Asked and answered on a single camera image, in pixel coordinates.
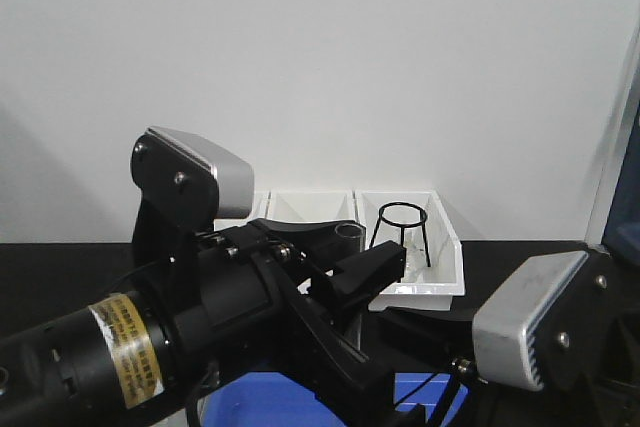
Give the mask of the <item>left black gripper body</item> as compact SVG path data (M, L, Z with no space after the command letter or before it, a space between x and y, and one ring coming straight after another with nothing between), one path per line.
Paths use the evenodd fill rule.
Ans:
M285 293L309 277L320 226L256 219L195 245L184 284L170 291L176 364L183 379L230 382L286 344Z

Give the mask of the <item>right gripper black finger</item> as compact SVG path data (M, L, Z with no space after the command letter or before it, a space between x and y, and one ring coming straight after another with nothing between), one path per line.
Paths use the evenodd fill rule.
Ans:
M472 348L474 309L433 311L408 308L387 310L387 343L396 348L447 352Z

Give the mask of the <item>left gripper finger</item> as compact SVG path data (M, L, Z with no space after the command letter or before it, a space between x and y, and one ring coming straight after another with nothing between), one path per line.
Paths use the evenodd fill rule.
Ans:
M397 409L393 369L354 347L344 336L347 323L313 301L309 286L285 293L291 331L264 364L313 392L347 426L424 425L424 407Z
M319 223L265 222L269 236L285 244L291 259L284 271L300 286L310 282L307 294L339 324L346 324L405 273L406 249L384 241L348 255L348 243L335 228L345 221Z

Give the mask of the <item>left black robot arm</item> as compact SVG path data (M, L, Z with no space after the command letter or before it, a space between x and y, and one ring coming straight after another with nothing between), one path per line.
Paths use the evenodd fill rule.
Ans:
M352 220L182 234L147 247L132 287L1 344L5 426L150 426L260 368L310 390L348 426L422 426L393 370L347 336L404 272Z

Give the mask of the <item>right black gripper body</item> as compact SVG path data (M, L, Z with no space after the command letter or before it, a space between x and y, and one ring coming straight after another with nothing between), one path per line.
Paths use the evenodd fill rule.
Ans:
M543 388L529 391L491 381L479 390L481 426L637 426L639 308L587 320L569 346L544 333Z

